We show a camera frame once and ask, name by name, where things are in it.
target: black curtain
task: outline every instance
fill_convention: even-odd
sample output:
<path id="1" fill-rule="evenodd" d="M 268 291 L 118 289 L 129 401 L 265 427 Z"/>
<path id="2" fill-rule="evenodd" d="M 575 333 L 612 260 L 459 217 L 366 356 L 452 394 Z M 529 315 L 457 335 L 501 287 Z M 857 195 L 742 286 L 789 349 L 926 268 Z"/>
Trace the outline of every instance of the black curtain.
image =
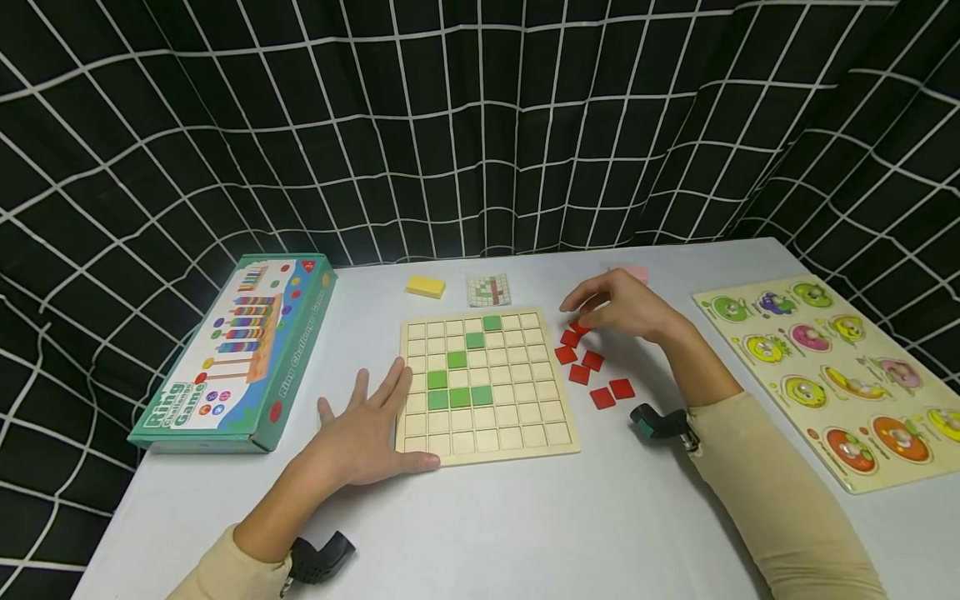
<path id="1" fill-rule="evenodd" d="M 772 235 L 960 388 L 958 39 L 949 0 L 7 0 L 0 596 L 69 596 L 244 252 Z"/>

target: beige sleeve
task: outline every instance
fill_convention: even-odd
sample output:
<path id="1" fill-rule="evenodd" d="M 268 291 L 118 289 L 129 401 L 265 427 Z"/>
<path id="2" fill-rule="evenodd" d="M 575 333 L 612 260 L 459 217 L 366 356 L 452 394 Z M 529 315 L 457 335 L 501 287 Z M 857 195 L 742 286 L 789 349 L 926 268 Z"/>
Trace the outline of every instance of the beige sleeve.
<path id="1" fill-rule="evenodd" d="M 810 465 L 742 393 L 693 408 L 692 456 L 778 600 L 887 595 L 847 515 Z"/>
<path id="2" fill-rule="evenodd" d="M 167 600 L 277 600 L 290 573 L 290 555 L 266 564 L 243 553 L 230 525 Z"/>

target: tabletop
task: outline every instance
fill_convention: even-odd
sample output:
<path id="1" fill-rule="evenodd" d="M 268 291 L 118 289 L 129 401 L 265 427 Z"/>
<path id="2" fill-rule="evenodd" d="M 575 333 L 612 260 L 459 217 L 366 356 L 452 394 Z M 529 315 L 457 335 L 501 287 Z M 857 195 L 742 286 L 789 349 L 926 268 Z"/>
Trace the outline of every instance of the tabletop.
<path id="1" fill-rule="evenodd" d="M 318 396 L 339 412 L 357 370 L 369 368 L 373 382 L 383 377 L 399 352 L 401 322 L 471 310 L 467 275 L 505 273 L 514 306 L 542 308 L 556 346 L 566 322 L 557 309 L 563 297 L 581 280 L 627 264 L 649 269 L 650 287 L 701 328 L 827 482 L 891 598 L 955 595 L 952 498 L 960 496 L 960 476 L 847 494 L 693 303 L 696 292 L 806 273 L 779 242 L 764 238 L 338 270 L 276 451 L 147 453 L 74 598 L 164 598 L 317 431 Z M 443 298 L 404 293 L 411 275 L 445 280 Z M 580 453 L 443 468 L 344 489 L 302 535 L 320 547 L 340 530 L 356 554 L 332 581 L 288 598 L 768 597 L 730 518 L 678 445 L 648 444 L 630 426 L 630 411 L 640 402 L 662 412 L 681 405 L 662 352 L 596 333 L 592 342 L 608 358 L 601 376 L 630 377 L 637 398 L 598 411 L 591 388 L 567 383 Z"/>

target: pattern card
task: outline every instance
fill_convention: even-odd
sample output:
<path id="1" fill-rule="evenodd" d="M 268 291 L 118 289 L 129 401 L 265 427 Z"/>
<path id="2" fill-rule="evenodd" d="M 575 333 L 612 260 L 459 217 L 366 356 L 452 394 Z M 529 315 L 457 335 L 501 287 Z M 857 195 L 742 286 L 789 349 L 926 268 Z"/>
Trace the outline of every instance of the pattern card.
<path id="1" fill-rule="evenodd" d="M 693 298 L 848 492 L 960 470 L 960 397 L 820 278 Z"/>
<path id="2" fill-rule="evenodd" d="M 403 324 L 414 372 L 396 450 L 467 465 L 580 451 L 543 312 L 521 309 Z"/>
<path id="3" fill-rule="evenodd" d="M 467 277 L 467 295 L 470 306 L 493 307 L 510 304 L 510 286 L 503 273 L 491 276 Z"/>

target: yellow sponge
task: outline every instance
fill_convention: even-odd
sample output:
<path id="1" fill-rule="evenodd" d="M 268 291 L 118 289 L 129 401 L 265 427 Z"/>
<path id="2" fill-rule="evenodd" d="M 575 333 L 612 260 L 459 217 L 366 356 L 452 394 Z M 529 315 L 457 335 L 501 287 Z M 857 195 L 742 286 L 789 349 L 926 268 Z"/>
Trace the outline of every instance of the yellow sponge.
<path id="1" fill-rule="evenodd" d="M 435 300 L 440 299 L 440 296 L 444 294 L 445 289 L 445 282 L 438 281 L 437 279 L 430 279 L 428 277 L 421 277 L 419 275 L 414 275 L 410 277 L 409 281 L 407 281 L 408 294 L 427 296 L 428 298 L 433 298 Z"/>

